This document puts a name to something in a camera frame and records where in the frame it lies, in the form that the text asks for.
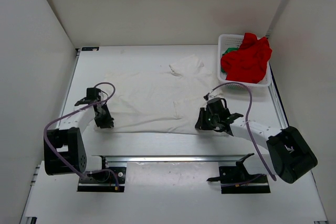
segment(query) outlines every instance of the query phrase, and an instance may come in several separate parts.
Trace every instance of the laundry basket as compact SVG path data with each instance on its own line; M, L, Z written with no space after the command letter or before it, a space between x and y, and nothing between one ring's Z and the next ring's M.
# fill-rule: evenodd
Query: laundry basket
M221 83L225 82L231 82L226 80L227 74L221 71L221 57L223 53L229 48L229 47L239 47L240 44L243 42L244 35L234 35L234 34L222 34L220 35L218 39L218 56L217 56L217 77ZM269 66L269 62L267 63L267 70L265 77L259 81L258 83L248 83L248 82L240 82L242 84L245 84L246 86L250 88L266 88L270 86L272 80L271 75L271 68ZM229 84L228 86L235 86L237 88L240 88L239 85L236 84Z

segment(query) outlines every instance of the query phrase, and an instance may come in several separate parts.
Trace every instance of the white enclosure wall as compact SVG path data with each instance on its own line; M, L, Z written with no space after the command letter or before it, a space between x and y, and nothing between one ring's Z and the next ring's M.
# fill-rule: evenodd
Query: white enclosure wall
M291 0L270 40L289 123L318 158L313 174L331 223L336 223L335 14L336 0Z
M46 0L0 0L0 223L19 223L76 51Z
M264 36L281 0L50 0L76 47L217 44Z

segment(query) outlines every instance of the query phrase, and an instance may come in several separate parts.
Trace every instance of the black mounting bracket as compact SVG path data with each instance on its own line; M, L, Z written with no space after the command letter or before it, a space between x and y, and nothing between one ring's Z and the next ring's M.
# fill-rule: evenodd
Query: black mounting bracket
M110 166L103 169L114 171L119 183L119 190L115 189L115 178L110 172L88 174L86 178L79 178L77 191L91 191L102 193L123 193L125 191L126 171L124 166Z
M266 194L270 193L268 180L266 175L262 174L249 174L244 166L244 161L254 155L249 153L236 162L236 166L220 166L219 176L208 178L209 182L220 181L222 194Z

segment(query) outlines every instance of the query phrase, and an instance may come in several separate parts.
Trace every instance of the purple cable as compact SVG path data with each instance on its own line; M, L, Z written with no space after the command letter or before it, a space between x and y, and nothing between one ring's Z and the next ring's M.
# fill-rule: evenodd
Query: purple cable
M108 100L110 100L111 98L112 98L112 96L114 95L114 93L116 92L115 90L115 86L113 85L113 84L111 84L111 83L109 83L109 82L100 82L100 83L98 83L98 84L96 84L95 86L94 86L94 88L95 87L97 87L97 86L99 86L99 85L101 85L101 84L108 84L108 85L110 85L110 86L112 86L113 87L113 92L112 92L112 94L109 96L109 97L107 97L105 100L102 100L102 101L99 101L99 102L94 102L94 103L91 103L91 104L88 104L88 105L86 105L86 106L84 106L84 107L82 107L81 109L79 109L79 110L75 110L75 111L73 111L73 112L71 112L71 113L69 113L69 114L66 114L66 115L64 115L64 116L61 116L60 118L57 118L57 119L55 119L55 120L53 120L53 121L51 121L50 123L48 123L45 127L44 127L44 130L43 130L43 137L44 137L44 141L47 143L47 145L49 146L49 148L52 150L52 152L66 165L66 166L68 166L69 168L70 168L70 170L72 170L74 173L76 173L79 177L81 177L81 178L85 178L86 177L86 175L84 174L84 173L81 173L80 171L78 171L78 170L76 170L68 161L66 161L66 159L65 158L63 158L62 156L61 156L61 154L59 154L58 152L57 152L57 150L54 148L54 146L51 144L51 142L50 142L50 140L49 140L49 138L48 138L48 135L47 135L47 132L48 132L48 128L51 126L51 125L53 125L54 123L56 123L56 122L58 122L58 121L60 121L60 120L63 120L63 119L65 119L65 118L68 118L69 116L72 116L72 115L75 115L75 114L77 114L78 112L80 112L80 111L82 111L82 110L85 110L85 109L87 109L87 108L89 108L89 107L91 107L91 106L94 106L94 105L98 105L98 104L100 104L100 103L104 103L104 102L107 102ZM98 171L94 171L94 172L92 172L92 173L99 173L99 172L104 172L104 170L105 169L103 169L103 170L98 170ZM114 176L114 178L116 179L117 177L116 177L116 175L115 175L115 173L112 171L112 170L109 170L112 174L113 174L113 176Z
M221 187L229 187L229 186L236 186L236 185L244 185L244 184L248 184L251 183L252 181L256 180L257 178L261 177L264 174L258 174L257 176L255 176L253 179L250 179L248 181L244 181L244 182L237 182L237 183L232 183L232 184L226 184L226 185L221 185Z
M215 90L218 89L219 87L221 87L221 86L225 86L225 85L229 85L229 84L237 84L237 85L240 85L240 86L244 87L244 88L248 91L248 94L250 95L250 103L249 103L249 105L248 105L248 109L247 109L246 116L245 116L247 132L248 132L248 134L249 134L249 136L250 136L250 138L251 138L251 141L252 141L252 143L253 143L253 146L254 146L254 148L256 149L256 151L257 151L257 153L258 153L258 156L259 156L259 158L261 159L261 162L262 162L262 164L264 165L265 169L267 170L268 174L271 176L271 178L272 178L274 181L277 181L276 176L275 176L274 174L272 174L272 172L271 172L270 168L268 167L268 165L267 165L265 159L263 158L263 156L262 156L262 154L261 154L261 152L260 152L260 150L259 150L259 148L258 148L258 145L257 145L257 143L256 143L256 140L254 139L254 137L253 137L253 135L252 135L252 131L251 131L251 129L250 129L250 125L249 125L249 123L248 123L248 115L249 115L250 110L251 110L251 107L252 107L252 93L251 93L250 89L249 89L246 85L244 85L244 84L242 84L242 83L232 81L232 82L222 83L222 84L216 86L216 87L213 88L213 89L212 89L206 96L208 96L209 94L211 94L213 91L215 91Z

